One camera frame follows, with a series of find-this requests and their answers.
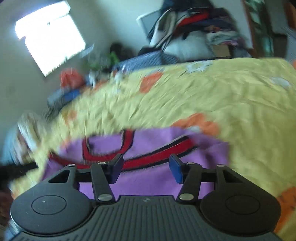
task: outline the white pillow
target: white pillow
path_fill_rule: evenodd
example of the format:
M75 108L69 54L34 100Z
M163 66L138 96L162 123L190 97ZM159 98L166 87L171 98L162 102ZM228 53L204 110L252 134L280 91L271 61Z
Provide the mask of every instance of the white pillow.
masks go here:
M164 53L174 55L182 62L215 58L213 48L202 31L191 32L186 39L183 36L173 39Z

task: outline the yellow bedsheet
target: yellow bedsheet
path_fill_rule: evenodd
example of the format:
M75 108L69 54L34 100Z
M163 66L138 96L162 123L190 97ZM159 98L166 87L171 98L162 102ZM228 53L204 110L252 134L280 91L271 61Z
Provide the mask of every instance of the yellow bedsheet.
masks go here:
M195 113L219 126L218 138L230 144L230 167L274 196L296 186L296 71L282 59L215 60L203 72L184 72L188 64L165 66L147 93L145 75L132 73L119 84L87 91L65 107L32 155L39 165L14 182L17 196L36 184L50 149L92 134L123 128L166 127ZM289 81L274 82L281 77ZM279 235L296 240L296 214Z

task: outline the white wall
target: white wall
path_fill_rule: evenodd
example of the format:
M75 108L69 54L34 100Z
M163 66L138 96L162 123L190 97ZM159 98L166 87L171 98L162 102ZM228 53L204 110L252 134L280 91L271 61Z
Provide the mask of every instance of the white wall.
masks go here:
M68 0L70 15L87 44L96 43L108 52L110 38L100 22L91 0ZM24 11L30 11L39 0L4 0L0 4L0 153L9 127L14 125L25 110L40 114L47 106L49 94L59 88L59 73L63 68L81 69L76 57L69 60L46 78L27 50L19 41L15 22Z
M139 15L161 8L163 0L94 0L98 14L104 19L113 41L121 41L127 47L139 51L147 45L145 34L137 24ZM252 48L252 38L241 0L210 0L216 7L226 8L236 20L247 47Z

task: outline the window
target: window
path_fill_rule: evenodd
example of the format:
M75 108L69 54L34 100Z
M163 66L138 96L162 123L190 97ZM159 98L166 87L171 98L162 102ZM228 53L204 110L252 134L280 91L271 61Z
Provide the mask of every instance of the window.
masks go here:
M85 49L85 42L69 15L66 1L41 8L15 25L40 70L47 76L61 64Z

